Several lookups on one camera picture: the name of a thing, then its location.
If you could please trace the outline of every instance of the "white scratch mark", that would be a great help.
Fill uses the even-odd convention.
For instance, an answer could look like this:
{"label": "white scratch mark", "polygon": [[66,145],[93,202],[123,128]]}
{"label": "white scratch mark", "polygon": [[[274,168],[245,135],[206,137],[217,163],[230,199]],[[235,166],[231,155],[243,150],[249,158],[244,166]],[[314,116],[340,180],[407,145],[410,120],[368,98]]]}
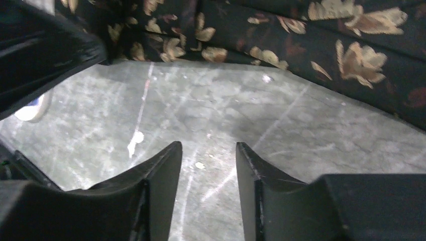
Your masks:
{"label": "white scratch mark", "polygon": [[75,144],[86,140],[87,138],[91,137],[93,134],[95,134],[96,132],[100,131],[102,128],[100,127],[100,124],[97,125],[97,127],[93,128],[92,130],[90,130],[90,132],[85,133],[84,135],[72,140],[71,142],[68,143],[68,147],[74,148]]}
{"label": "white scratch mark", "polygon": [[272,82],[274,79],[273,79],[271,76],[269,76],[269,75],[267,75],[267,74],[264,74],[264,75],[262,76],[262,80],[263,80],[263,82],[265,82],[265,83],[269,83],[269,82]]}
{"label": "white scratch mark", "polygon": [[135,131],[133,132],[132,139],[127,145],[127,150],[129,150],[130,159],[133,157],[133,154],[135,153],[136,144],[141,143],[144,140],[144,134],[139,131],[139,125],[141,124],[142,114],[145,108],[146,97],[148,95],[149,84],[151,82],[150,78],[151,78],[153,69],[154,69],[154,62],[151,62],[151,65],[148,71],[148,79],[145,81],[144,94],[142,95],[142,103],[141,103],[141,107],[139,108],[139,114],[138,114],[138,119],[136,121]]}
{"label": "white scratch mark", "polygon": [[0,120],[0,132],[3,130],[3,125],[5,124],[5,120]]}
{"label": "white scratch mark", "polygon": [[[307,150],[309,152],[320,152],[320,151],[331,151],[336,147],[335,143],[330,143],[325,145],[324,147],[318,147],[318,148],[314,148],[314,149],[310,149]],[[289,153],[289,152],[293,152],[293,150],[283,150],[283,151],[279,151],[279,152],[274,152],[268,155],[268,157],[273,157],[276,155],[280,155],[280,154],[284,154],[284,153]]]}
{"label": "white scratch mark", "polygon": [[[288,106],[287,110],[280,116],[278,120],[276,120],[257,140],[257,142],[254,144],[253,149],[256,149],[258,145],[266,138],[266,136],[273,131],[277,125],[282,122],[283,119],[287,118],[290,111],[296,106],[296,104],[299,102],[300,98],[307,92],[309,89],[311,83],[308,83],[306,87],[296,96],[294,101]],[[234,167],[231,172],[228,174],[228,176],[215,188],[210,189],[201,199],[201,202],[205,202],[207,199],[209,199],[211,196],[217,194],[229,181],[231,181],[235,176],[237,175],[237,167]]]}
{"label": "white scratch mark", "polygon": [[[111,157],[111,153],[115,150],[114,146],[110,146],[108,147],[108,149],[106,150],[108,152],[108,156]],[[104,159],[102,162],[102,169],[100,171],[100,176],[104,177],[105,171],[108,171],[109,173],[113,173],[115,170],[114,165],[111,162],[110,158]]]}
{"label": "white scratch mark", "polygon": [[55,170],[56,170],[56,166],[57,166],[57,164],[58,164],[58,154],[59,154],[59,148],[55,148],[55,152],[54,152],[55,154],[53,155],[53,158],[52,158],[52,160],[53,160],[53,163],[52,163],[52,168],[50,169],[50,172],[49,172],[49,176],[53,176],[53,174],[55,173]]}
{"label": "white scratch mark", "polygon": [[[192,154],[192,157],[190,159],[189,166],[192,166],[193,163],[196,161],[196,157],[198,155],[198,149],[199,147],[196,147],[194,150],[194,153]],[[183,203],[182,203],[182,209],[180,211],[180,222],[179,222],[179,229],[177,235],[179,236],[179,240],[183,240],[183,225],[185,223],[185,212],[186,212],[186,205],[188,203],[188,196],[189,191],[191,190],[192,181],[194,180],[193,176],[193,170],[189,169],[189,178],[188,178],[188,184],[186,185],[185,194],[183,196]]]}
{"label": "white scratch mark", "polygon": [[187,100],[198,101],[198,102],[206,102],[205,100],[201,100],[201,99],[187,99]]}
{"label": "white scratch mark", "polygon": [[71,92],[71,90],[69,89],[69,88],[65,88],[65,90],[64,90],[65,92],[67,92],[67,93],[65,93],[63,96],[63,100],[62,100],[62,102],[61,101],[59,101],[61,104],[62,104],[62,106],[61,106],[61,108],[67,108],[67,105],[68,105],[68,102],[69,102],[69,99],[70,99],[70,96],[72,95],[72,92]]}
{"label": "white scratch mark", "polygon": [[204,169],[204,168],[205,168],[205,165],[204,165],[203,163],[201,163],[201,162],[197,162],[197,163],[195,164],[195,167],[196,167],[196,168],[198,168],[198,169]]}
{"label": "white scratch mark", "polygon": [[119,98],[122,97],[122,95],[121,95],[122,88],[125,87],[125,86],[126,86],[125,84],[119,85],[118,89],[116,90],[115,97],[114,97],[114,104],[118,104]]}
{"label": "white scratch mark", "polygon": [[[124,84],[119,83],[119,82],[111,84],[111,87],[109,89],[108,95],[109,96],[111,96],[113,94],[115,95],[114,96],[114,101],[113,101],[114,104],[117,104],[116,102],[118,101],[118,96],[120,96],[119,89],[121,89],[121,86],[123,86],[123,85]],[[108,98],[108,101],[103,101],[102,114],[104,116],[110,115],[110,108],[109,108],[110,105],[111,105],[111,98]]]}
{"label": "white scratch mark", "polygon": [[[191,94],[191,91],[188,91],[185,95],[184,98],[181,98],[180,103],[177,106],[169,106],[168,108],[166,108],[163,112],[164,113],[169,113],[169,110],[171,108],[174,108],[174,111],[168,115],[168,118],[175,116],[176,113],[180,110],[180,108],[187,102],[187,97]],[[170,122],[167,122],[166,125],[163,128],[159,128],[155,131],[152,140],[149,142],[148,146],[145,148],[145,150],[149,150],[151,148],[151,146],[154,144],[155,140],[160,136],[160,133],[163,132],[163,130],[169,128],[171,125]],[[146,151],[143,151],[141,154],[139,154],[134,161],[132,161],[131,166],[130,167],[134,167],[134,165],[136,163],[138,163],[140,161],[140,159],[145,155]]]}
{"label": "white scratch mark", "polygon": [[24,124],[23,121],[20,121],[18,118],[17,120],[19,121],[17,125],[14,126],[14,130],[12,131],[12,136],[14,138],[16,138],[16,135],[18,134],[19,129],[21,129],[22,125]]}
{"label": "white scratch mark", "polygon": [[94,183],[93,180],[85,177],[85,175],[82,175],[81,173],[77,173],[76,170],[74,170],[70,166],[68,166],[67,169],[68,169],[68,171],[70,171],[72,173],[72,176],[75,177],[80,184],[79,187],[73,187],[73,189],[81,188],[83,190],[86,190],[86,189],[90,188],[91,186],[93,186],[93,183]]}
{"label": "white scratch mark", "polygon": [[420,158],[422,158],[424,155],[426,154],[426,149],[423,149],[419,154],[413,156],[412,158],[410,158],[410,160],[407,163],[415,163],[417,162]]}

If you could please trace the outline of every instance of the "floral upholstery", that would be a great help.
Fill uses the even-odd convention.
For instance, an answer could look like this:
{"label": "floral upholstery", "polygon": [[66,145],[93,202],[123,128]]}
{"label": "floral upholstery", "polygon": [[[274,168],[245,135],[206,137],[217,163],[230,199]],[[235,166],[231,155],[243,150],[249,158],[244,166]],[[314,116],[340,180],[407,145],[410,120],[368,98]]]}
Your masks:
{"label": "floral upholstery", "polygon": [[274,66],[426,130],[424,0],[56,0],[110,60]]}

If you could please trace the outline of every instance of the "tan flower pattern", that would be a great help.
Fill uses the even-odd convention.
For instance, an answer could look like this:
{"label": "tan flower pattern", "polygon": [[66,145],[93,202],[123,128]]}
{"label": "tan flower pattern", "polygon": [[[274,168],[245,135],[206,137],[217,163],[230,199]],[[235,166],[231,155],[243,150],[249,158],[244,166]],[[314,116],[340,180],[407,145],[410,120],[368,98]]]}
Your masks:
{"label": "tan flower pattern", "polygon": [[323,0],[311,2],[308,9],[310,20],[343,19],[363,13],[361,5],[354,5],[355,0]]}
{"label": "tan flower pattern", "polygon": [[256,59],[256,60],[253,60],[252,62],[250,62],[251,64],[253,64],[253,65],[256,65],[256,66],[259,66],[261,63],[262,63],[262,61],[260,61],[260,60],[258,60],[258,59]]}
{"label": "tan flower pattern", "polygon": [[292,30],[293,32],[295,32],[297,34],[306,34],[306,29],[305,29],[306,24],[304,22],[285,18],[285,17],[281,17],[281,16],[277,16],[277,18],[278,18],[281,26],[288,33],[290,33],[290,30]]}
{"label": "tan flower pattern", "polygon": [[130,54],[134,60],[146,61],[144,48],[142,47],[142,44],[138,42],[133,43],[133,47],[130,49]]}
{"label": "tan flower pattern", "polygon": [[127,58],[127,56],[126,56],[126,55],[124,55],[124,49],[123,49],[122,47],[119,47],[117,52],[118,52],[118,53],[117,53],[117,59],[121,59],[121,60],[129,60],[129,59]]}
{"label": "tan flower pattern", "polygon": [[110,34],[110,38],[113,43],[117,43],[120,37],[121,30],[123,29],[123,25],[115,24],[114,27],[108,25],[108,33]]}
{"label": "tan flower pattern", "polygon": [[197,48],[191,48],[191,51],[194,51],[194,52],[199,52],[201,50],[202,50],[202,43],[201,42],[198,42]]}
{"label": "tan flower pattern", "polygon": [[201,55],[208,62],[223,63],[226,60],[228,51],[223,48],[207,47],[201,52]]}
{"label": "tan flower pattern", "polygon": [[366,34],[394,34],[401,35],[404,31],[398,26],[404,24],[408,15],[399,8],[387,9],[384,11],[372,12],[355,16],[345,26],[361,36],[361,32]]}
{"label": "tan flower pattern", "polygon": [[145,29],[148,32],[161,34],[161,29],[160,26],[158,26],[157,24],[156,18],[152,18],[151,20],[149,20],[148,25],[145,25]]}
{"label": "tan flower pattern", "polygon": [[150,16],[159,4],[164,4],[164,0],[144,0],[144,13]]}
{"label": "tan flower pattern", "polygon": [[75,14],[75,10],[78,6],[78,0],[61,0],[64,7],[69,8],[71,13]]}
{"label": "tan flower pattern", "polygon": [[164,53],[160,54],[161,59],[164,62],[174,62],[180,60],[179,57],[182,57],[186,54],[185,50],[178,47],[180,39],[171,38],[169,40],[164,40],[163,51]]}
{"label": "tan flower pattern", "polygon": [[327,77],[329,80],[333,80],[332,78],[331,78],[331,76],[327,73],[327,71],[324,69],[324,68],[322,68],[319,64],[317,64],[317,63],[315,63],[315,62],[313,62],[313,61],[311,61],[310,62],[310,64],[312,65],[312,68],[314,69],[314,70],[316,70],[316,71],[318,71],[319,73],[321,73],[321,74],[323,74],[325,77]]}
{"label": "tan flower pattern", "polygon": [[345,53],[342,41],[336,41],[337,62],[342,79],[357,79],[361,85],[371,89],[373,84],[380,83],[386,76],[382,67],[387,57],[383,53],[376,53],[371,47],[361,48],[358,42],[352,43]]}
{"label": "tan flower pattern", "polygon": [[136,24],[138,24],[138,20],[133,18],[133,17],[127,17],[126,23],[129,24],[129,25],[136,25]]}
{"label": "tan flower pattern", "polygon": [[262,23],[268,23],[269,19],[249,17],[247,19],[247,22],[249,22],[250,24],[262,24]]}
{"label": "tan flower pattern", "polygon": [[160,36],[156,35],[156,34],[149,34],[148,38],[153,39],[153,40],[155,40],[157,42],[161,42],[161,43],[163,42],[163,39]]}
{"label": "tan flower pattern", "polygon": [[261,50],[258,47],[253,47],[250,50],[250,55],[256,59],[263,60],[266,63],[272,64],[273,66],[287,70],[288,63],[284,60],[279,60],[277,55],[270,50]]}
{"label": "tan flower pattern", "polygon": [[200,41],[207,42],[213,37],[215,32],[216,29],[214,28],[204,28],[204,14],[199,13],[195,26],[195,37]]}
{"label": "tan flower pattern", "polygon": [[186,36],[183,34],[179,34],[180,37],[180,45],[182,46],[182,48],[185,48],[186,45]]}

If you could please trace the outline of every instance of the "concrete floor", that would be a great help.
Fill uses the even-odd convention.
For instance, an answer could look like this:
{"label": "concrete floor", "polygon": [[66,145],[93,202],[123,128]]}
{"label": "concrete floor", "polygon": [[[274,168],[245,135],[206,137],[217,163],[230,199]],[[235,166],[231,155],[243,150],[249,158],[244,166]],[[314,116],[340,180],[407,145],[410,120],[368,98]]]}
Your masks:
{"label": "concrete floor", "polygon": [[[150,66],[93,66],[54,89],[39,123],[11,116],[0,133],[65,190],[87,188],[182,141],[170,240],[244,240],[239,141],[305,182],[323,173],[426,171],[423,132],[289,73],[156,63],[146,85]],[[135,129],[145,139],[129,158]]]}

